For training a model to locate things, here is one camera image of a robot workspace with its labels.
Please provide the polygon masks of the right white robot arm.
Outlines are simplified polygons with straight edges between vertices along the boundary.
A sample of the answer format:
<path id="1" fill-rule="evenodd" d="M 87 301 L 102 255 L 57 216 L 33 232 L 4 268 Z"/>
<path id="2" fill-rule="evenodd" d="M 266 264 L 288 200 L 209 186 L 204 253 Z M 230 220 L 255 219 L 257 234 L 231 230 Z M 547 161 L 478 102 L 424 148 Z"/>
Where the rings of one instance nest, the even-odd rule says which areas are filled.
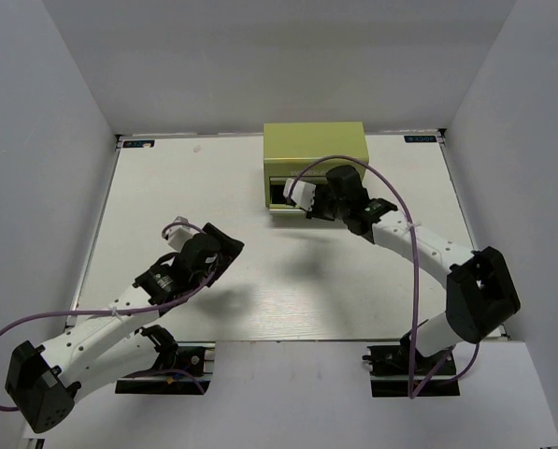
<path id="1" fill-rule="evenodd" d="M 334 167 L 326 181 L 289 181 L 284 196 L 309 219 L 340 221 L 369 243 L 411 262 L 416 274 L 425 272 L 445 290 L 443 312 L 421 321 L 412 306 L 412 327 L 400 340 L 401 359 L 421 373 L 436 355 L 460 342 L 479 345 L 521 308 L 505 257 L 495 248 L 460 246 L 414 224 L 401 202 L 371 197 L 358 171 Z"/>

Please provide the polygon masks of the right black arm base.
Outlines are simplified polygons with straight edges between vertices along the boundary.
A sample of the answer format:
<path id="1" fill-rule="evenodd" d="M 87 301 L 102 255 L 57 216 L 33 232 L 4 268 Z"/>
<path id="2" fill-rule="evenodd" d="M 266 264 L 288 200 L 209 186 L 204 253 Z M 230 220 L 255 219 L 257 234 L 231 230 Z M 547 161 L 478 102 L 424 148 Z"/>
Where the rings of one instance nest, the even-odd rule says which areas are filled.
<path id="1" fill-rule="evenodd" d="M 418 393 L 419 398 L 459 397 L 460 388 L 457 381 L 452 381 L 457 374 L 454 357 L 446 350 L 435 355 L 417 358 L 414 368 L 412 388 L 417 388 L 436 366 L 443 356 L 441 365 Z M 362 356 L 362 363 L 368 369 L 373 398 L 407 398 L 409 385 L 409 356 L 407 349 L 399 344 L 381 344 L 368 346 Z"/>

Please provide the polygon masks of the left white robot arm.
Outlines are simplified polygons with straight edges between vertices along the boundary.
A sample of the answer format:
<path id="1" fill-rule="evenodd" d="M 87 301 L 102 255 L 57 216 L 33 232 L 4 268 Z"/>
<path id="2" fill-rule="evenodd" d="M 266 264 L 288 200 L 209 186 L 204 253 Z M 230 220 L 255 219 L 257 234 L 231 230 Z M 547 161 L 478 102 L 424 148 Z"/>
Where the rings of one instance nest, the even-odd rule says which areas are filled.
<path id="1" fill-rule="evenodd" d="M 122 377 L 173 371 L 178 346 L 158 320 L 215 283 L 244 244 L 213 224 L 173 223 L 164 234 L 170 252 L 104 309 L 84 312 L 55 338 L 13 350 L 5 389 L 35 433 L 55 428 L 80 400 Z"/>

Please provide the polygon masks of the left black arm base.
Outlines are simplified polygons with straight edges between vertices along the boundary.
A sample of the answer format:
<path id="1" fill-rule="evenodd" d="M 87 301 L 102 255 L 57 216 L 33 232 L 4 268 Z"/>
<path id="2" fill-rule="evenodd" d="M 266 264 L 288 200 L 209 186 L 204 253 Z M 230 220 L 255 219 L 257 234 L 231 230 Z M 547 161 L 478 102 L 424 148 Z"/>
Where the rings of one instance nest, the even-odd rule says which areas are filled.
<path id="1" fill-rule="evenodd" d="M 212 381 L 214 343 L 185 343 L 158 361 L 148 375 L 125 377 L 116 382 L 117 395 L 202 396 Z"/>

